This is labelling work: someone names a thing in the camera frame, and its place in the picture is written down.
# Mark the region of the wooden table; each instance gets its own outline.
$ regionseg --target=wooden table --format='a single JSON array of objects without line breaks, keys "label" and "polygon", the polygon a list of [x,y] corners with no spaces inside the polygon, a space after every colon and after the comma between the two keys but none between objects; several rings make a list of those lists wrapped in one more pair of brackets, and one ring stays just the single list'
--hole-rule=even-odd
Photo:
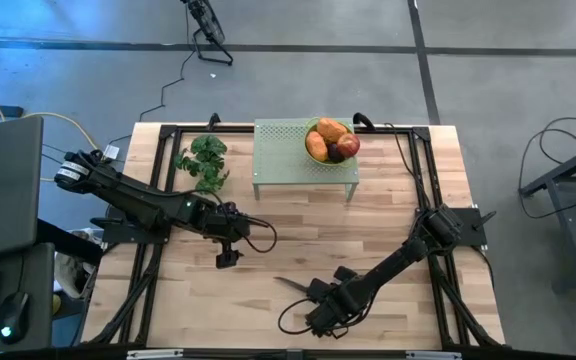
[{"label": "wooden table", "polygon": [[[160,125],[135,124],[126,175],[149,182]],[[456,129],[433,126],[430,130],[444,201],[453,207],[470,206],[472,199]],[[194,138],[184,134],[182,148],[188,147]],[[261,200],[255,201],[253,135],[220,134],[219,138],[228,146],[226,168],[231,170],[219,195],[224,201],[236,202],[241,211],[272,222],[279,233],[279,243],[272,252],[258,254],[245,242],[238,242],[235,247],[245,257],[234,268],[217,270],[218,245],[196,234],[174,229],[162,257],[148,346],[440,348],[426,261],[412,265],[385,285],[370,316],[340,340],[319,339],[311,334],[290,336],[277,328],[280,312],[303,295],[274,280],[274,276],[307,285],[314,277],[332,280],[334,270],[340,265],[362,273],[405,240],[417,205],[416,194],[393,135],[360,136],[360,183],[351,203],[346,203],[343,189],[330,185],[262,188]],[[410,161],[407,141],[403,137],[400,140]],[[170,147],[169,144],[163,164],[168,164]],[[420,146],[419,150],[427,175],[423,148]],[[162,168],[160,188],[163,188],[167,166]],[[178,171],[175,190],[193,188],[195,181],[187,173]],[[260,248],[267,247],[271,239],[266,229],[256,231],[251,238]],[[125,299],[135,249],[135,245],[120,245],[103,258],[85,323],[84,340],[97,335]],[[454,257],[464,301],[490,335],[503,342],[486,264],[470,248],[457,248]],[[444,301],[451,335],[457,339],[454,312],[445,296]],[[139,326],[141,307],[140,300],[132,336]],[[284,326],[295,330],[303,328],[303,316],[312,308],[312,304],[297,307],[294,315],[285,317]]]}]

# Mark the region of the green plant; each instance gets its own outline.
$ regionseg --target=green plant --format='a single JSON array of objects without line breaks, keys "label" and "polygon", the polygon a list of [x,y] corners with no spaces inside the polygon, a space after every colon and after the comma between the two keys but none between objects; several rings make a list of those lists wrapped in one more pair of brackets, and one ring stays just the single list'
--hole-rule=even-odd
[{"label": "green plant", "polygon": [[227,171],[223,176],[219,176],[219,172],[224,168],[224,159],[221,155],[227,150],[228,147],[216,136],[202,135],[190,144],[190,152],[194,154],[194,159],[185,155],[188,149],[183,149],[177,155],[175,165],[188,171],[192,177],[202,175],[195,189],[216,192],[230,175],[230,171]]}]

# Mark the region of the red apple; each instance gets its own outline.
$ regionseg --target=red apple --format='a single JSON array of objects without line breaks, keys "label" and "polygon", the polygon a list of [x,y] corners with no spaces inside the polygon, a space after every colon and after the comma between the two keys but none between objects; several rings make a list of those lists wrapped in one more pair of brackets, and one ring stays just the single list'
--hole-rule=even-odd
[{"label": "red apple", "polygon": [[337,150],[346,159],[355,156],[359,151],[359,138],[355,134],[342,135],[337,141]]}]

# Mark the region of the green perforated tray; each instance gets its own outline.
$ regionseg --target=green perforated tray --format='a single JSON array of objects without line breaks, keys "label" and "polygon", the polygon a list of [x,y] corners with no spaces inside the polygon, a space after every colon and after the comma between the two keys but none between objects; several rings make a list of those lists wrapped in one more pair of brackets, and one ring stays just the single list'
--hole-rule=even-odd
[{"label": "green perforated tray", "polygon": [[[253,184],[357,184],[356,157],[346,166],[313,161],[305,146],[312,119],[255,120]],[[335,119],[352,128],[351,119]]]}]

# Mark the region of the concrete floor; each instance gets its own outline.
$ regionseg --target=concrete floor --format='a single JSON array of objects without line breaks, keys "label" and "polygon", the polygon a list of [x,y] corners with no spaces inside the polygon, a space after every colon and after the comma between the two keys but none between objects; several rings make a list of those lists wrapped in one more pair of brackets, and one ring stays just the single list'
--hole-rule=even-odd
[{"label": "concrete floor", "polygon": [[[418,0],[428,46],[576,48],[576,1]],[[0,39],[185,42],[175,0],[0,0]],[[213,0],[230,44],[414,46],[406,0]],[[129,134],[175,79],[184,52],[0,49],[0,103],[77,118],[99,143]],[[232,68],[190,60],[186,81],[166,92],[165,109],[145,121],[349,117],[428,124],[414,54],[234,53]],[[430,56],[442,124],[456,125],[473,198],[497,210],[487,225],[499,312],[508,344],[576,354],[576,293],[553,294],[569,256],[555,218],[520,210],[516,182],[528,139],[551,119],[576,116],[576,57]],[[576,133],[576,124],[563,126]],[[559,158],[576,153],[557,134]],[[86,149],[67,124],[47,120],[45,142]],[[44,176],[55,164],[44,162]],[[553,164],[538,151],[526,180]],[[533,212],[549,209],[537,196]],[[63,228],[88,226],[105,205],[42,184],[40,216]]]}]

